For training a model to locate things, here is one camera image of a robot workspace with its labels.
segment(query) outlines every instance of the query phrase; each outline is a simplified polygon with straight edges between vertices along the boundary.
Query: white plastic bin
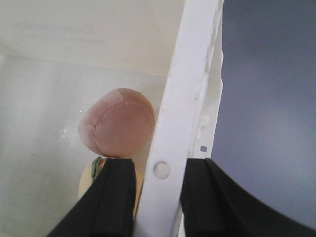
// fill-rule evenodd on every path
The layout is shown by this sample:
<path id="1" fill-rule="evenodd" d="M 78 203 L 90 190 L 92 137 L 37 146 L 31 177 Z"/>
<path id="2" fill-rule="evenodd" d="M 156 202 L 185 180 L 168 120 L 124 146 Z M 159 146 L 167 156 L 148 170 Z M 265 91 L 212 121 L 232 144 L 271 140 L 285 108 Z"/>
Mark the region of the white plastic bin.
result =
<path id="1" fill-rule="evenodd" d="M 76 203 L 80 175 L 96 158 L 80 141 L 78 122 L 120 87 L 143 93 L 157 117 L 135 236 L 177 235 L 186 158 L 212 150 L 222 5 L 0 1 L 0 236 L 44 236 Z M 142 163 L 149 150 L 133 157 Z M 171 168 L 164 180 L 154 175 L 160 161 Z"/>

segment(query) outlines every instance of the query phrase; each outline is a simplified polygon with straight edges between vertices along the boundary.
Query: small square hole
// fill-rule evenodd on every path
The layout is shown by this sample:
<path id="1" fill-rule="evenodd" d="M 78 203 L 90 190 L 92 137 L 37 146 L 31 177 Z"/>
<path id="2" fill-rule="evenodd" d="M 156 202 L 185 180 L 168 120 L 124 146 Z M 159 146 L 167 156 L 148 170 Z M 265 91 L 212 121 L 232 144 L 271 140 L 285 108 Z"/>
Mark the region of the small square hole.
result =
<path id="1" fill-rule="evenodd" d="M 201 146 L 200 151 L 201 151 L 201 152 L 207 152 L 207 147 L 205 147 L 205 146 Z"/>

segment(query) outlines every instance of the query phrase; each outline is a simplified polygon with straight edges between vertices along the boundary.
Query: gray wall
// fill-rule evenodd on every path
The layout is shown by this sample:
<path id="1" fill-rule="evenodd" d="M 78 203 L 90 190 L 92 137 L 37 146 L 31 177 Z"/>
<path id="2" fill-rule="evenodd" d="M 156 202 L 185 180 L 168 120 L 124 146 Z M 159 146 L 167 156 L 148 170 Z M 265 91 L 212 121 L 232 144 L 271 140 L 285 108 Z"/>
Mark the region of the gray wall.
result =
<path id="1" fill-rule="evenodd" d="M 212 158 L 316 229 L 316 1 L 225 0 Z"/>

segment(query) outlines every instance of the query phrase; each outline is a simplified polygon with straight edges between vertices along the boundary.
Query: green object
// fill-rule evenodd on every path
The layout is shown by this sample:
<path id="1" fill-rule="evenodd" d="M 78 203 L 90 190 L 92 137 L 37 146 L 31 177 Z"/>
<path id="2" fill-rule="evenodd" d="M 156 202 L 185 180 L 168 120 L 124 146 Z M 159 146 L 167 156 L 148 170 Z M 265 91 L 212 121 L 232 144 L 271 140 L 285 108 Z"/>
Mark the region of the green object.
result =
<path id="1" fill-rule="evenodd" d="M 92 163 L 92 172 L 91 172 L 91 178 L 92 182 L 96 180 L 98 174 L 99 174 L 99 163 L 102 160 L 102 157 L 97 157 Z"/>

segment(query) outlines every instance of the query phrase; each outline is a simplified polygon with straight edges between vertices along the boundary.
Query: white plastic frame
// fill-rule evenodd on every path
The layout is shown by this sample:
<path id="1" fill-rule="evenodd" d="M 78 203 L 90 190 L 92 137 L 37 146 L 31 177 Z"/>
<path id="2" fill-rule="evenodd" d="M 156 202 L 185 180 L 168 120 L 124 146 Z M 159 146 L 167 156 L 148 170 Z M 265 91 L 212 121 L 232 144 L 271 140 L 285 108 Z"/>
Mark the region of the white plastic frame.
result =
<path id="1" fill-rule="evenodd" d="M 179 221 L 186 160 L 194 152 L 202 106 L 212 70 L 222 0 L 186 0 L 145 172 L 134 237 L 171 237 Z M 155 165 L 170 175 L 159 179 Z"/>

